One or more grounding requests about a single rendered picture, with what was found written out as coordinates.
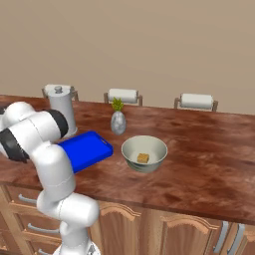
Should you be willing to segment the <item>wooden drawer front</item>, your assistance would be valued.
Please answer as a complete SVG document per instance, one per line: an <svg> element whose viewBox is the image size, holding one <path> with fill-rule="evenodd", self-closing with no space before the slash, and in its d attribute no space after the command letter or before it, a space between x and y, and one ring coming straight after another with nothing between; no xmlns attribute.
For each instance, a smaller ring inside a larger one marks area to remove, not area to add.
<svg viewBox="0 0 255 255"><path fill-rule="evenodd" d="M29 241L27 244L31 247L31 251L35 255L41 255L39 250L42 250L45 253L53 254L55 250L60 246L59 242L55 241Z"/></svg>
<svg viewBox="0 0 255 255"><path fill-rule="evenodd" d="M36 206L39 190L23 188L18 186L4 185L2 189L11 204Z"/></svg>
<svg viewBox="0 0 255 255"><path fill-rule="evenodd" d="M55 220L49 217L35 216L35 215L29 215L29 214L19 214L19 213L16 213L15 216L16 216L16 219L18 220L18 223L22 231L27 231L29 233L34 233L34 234L49 235L49 236L60 236L60 233L47 234L47 233L42 233L42 232L29 229L27 227L28 223L31 223L33 226L44 228L44 229L59 229L60 222L58 220Z"/></svg>

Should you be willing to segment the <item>blue tray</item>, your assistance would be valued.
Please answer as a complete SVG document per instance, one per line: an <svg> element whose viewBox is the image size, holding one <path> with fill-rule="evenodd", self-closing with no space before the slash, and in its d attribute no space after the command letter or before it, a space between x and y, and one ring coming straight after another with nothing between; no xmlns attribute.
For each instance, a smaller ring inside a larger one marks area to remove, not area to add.
<svg viewBox="0 0 255 255"><path fill-rule="evenodd" d="M98 163L114 153L113 146L93 130L59 142L70 159L73 173Z"/></svg>

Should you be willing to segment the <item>pale green bowl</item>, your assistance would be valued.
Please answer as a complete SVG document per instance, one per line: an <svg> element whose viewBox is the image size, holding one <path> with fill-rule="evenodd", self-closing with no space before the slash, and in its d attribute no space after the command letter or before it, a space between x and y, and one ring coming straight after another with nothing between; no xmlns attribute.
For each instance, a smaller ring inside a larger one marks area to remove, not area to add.
<svg viewBox="0 0 255 255"><path fill-rule="evenodd" d="M139 172L150 173L160 167L168 149L159 138L151 135L136 135L122 145L122 155L127 165Z"/></svg>

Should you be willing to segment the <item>wooden cupboard door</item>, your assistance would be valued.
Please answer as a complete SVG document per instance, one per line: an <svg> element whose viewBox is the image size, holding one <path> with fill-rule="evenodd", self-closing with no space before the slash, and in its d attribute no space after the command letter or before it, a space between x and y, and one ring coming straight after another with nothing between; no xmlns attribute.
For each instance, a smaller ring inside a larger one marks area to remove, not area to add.
<svg viewBox="0 0 255 255"><path fill-rule="evenodd" d="M158 255L220 255L213 253L222 220L166 213L159 217L161 240Z"/></svg>
<svg viewBox="0 0 255 255"><path fill-rule="evenodd" d="M141 210L138 207L100 201L100 215L89 229L102 255L138 255Z"/></svg>
<svg viewBox="0 0 255 255"><path fill-rule="evenodd" d="M255 226L246 225L236 255L255 255Z"/></svg>

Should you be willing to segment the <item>grey vase with plant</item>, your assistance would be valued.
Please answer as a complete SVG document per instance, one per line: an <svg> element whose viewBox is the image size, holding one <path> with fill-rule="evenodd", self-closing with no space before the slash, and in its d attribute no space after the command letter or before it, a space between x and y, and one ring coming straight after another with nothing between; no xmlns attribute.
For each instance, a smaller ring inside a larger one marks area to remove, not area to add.
<svg viewBox="0 0 255 255"><path fill-rule="evenodd" d="M121 99L114 98L112 102L112 108L115 111L112 115L112 120L111 120L111 129L112 132L121 135L125 132L126 130L126 117L122 112L124 103L122 102Z"/></svg>

